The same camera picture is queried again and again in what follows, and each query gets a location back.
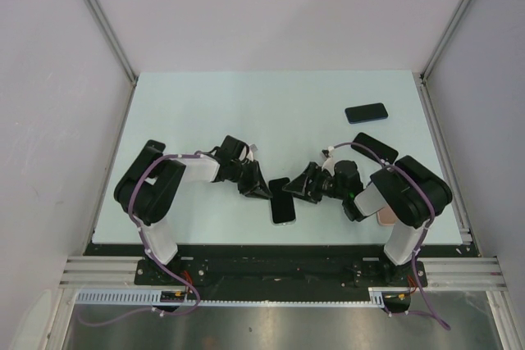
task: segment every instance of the reflective floor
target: reflective floor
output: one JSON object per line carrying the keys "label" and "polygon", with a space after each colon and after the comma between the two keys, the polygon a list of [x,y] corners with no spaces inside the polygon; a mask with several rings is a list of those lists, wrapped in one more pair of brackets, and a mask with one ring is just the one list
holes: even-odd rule
{"label": "reflective floor", "polygon": [[[444,331],[419,316],[388,316],[379,309],[302,307],[202,307],[188,316],[142,312],[102,328],[135,307],[77,306],[64,349],[501,349],[484,293],[430,294],[452,326]],[[417,296],[411,309],[425,310]]]}

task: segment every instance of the white table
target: white table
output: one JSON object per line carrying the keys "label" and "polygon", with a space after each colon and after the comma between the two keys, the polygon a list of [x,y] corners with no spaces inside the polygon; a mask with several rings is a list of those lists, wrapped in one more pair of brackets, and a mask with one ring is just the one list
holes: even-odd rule
{"label": "white table", "polygon": [[[345,108],[383,102],[390,116],[350,125]],[[299,175],[320,151],[352,141],[363,131],[411,155],[442,175],[418,92],[409,71],[282,71],[249,73],[143,73],[140,75],[94,243],[139,243],[135,226],[113,200],[118,180],[148,139],[166,153],[193,153],[220,145],[227,134],[255,143],[265,180]],[[358,164],[364,183],[378,165],[349,148],[336,159]],[[313,205],[294,200],[297,221],[272,224],[270,202],[245,198],[236,184],[193,183],[179,188],[168,220],[178,243],[370,244],[384,243],[391,227],[375,217],[350,222],[341,201]],[[427,244],[459,244],[454,212],[436,219]]]}

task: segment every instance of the beige phone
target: beige phone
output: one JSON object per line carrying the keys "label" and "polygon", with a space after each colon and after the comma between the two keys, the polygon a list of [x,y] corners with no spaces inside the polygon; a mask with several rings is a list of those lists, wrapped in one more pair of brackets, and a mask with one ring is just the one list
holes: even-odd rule
{"label": "beige phone", "polygon": [[382,208],[377,213],[377,223],[380,225],[394,225],[397,221],[397,216],[395,215],[390,205]]}

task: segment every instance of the white wall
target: white wall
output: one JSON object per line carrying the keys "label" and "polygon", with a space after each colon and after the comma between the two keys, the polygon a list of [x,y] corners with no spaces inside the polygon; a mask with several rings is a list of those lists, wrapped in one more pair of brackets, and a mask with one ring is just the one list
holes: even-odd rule
{"label": "white wall", "polygon": [[0,348],[94,216],[130,86],[83,0],[0,0]]}
{"label": "white wall", "polygon": [[420,71],[459,0],[100,0],[140,71]]}
{"label": "white wall", "polygon": [[525,321],[525,0],[475,0],[429,85],[475,234]]}

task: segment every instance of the black smartphone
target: black smartphone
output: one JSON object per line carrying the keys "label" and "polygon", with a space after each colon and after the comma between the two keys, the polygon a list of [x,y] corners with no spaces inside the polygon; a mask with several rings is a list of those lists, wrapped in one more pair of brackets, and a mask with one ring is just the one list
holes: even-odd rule
{"label": "black smartphone", "polygon": [[290,182],[290,178],[280,178],[268,182],[268,188],[273,194],[270,199],[272,206],[272,221],[274,225],[288,225],[295,221],[294,198],[284,192],[282,187]]}
{"label": "black smartphone", "polygon": [[346,119],[351,124],[388,118],[385,105],[382,102],[366,106],[349,107],[345,109]]}
{"label": "black smartphone", "polygon": [[[360,143],[361,145],[369,148],[372,152],[376,153],[380,159],[388,161],[390,164],[394,164],[395,159],[397,159],[397,156],[399,155],[399,152],[397,152],[395,149],[389,147],[381,141],[377,141],[375,138],[370,137],[365,133],[359,133],[355,137],[354,142]],[[376,161],[374,156],[372,156],[367,150],[362,149],[361,147],[356,147],[355,145],[352,145],[352,149]]]}

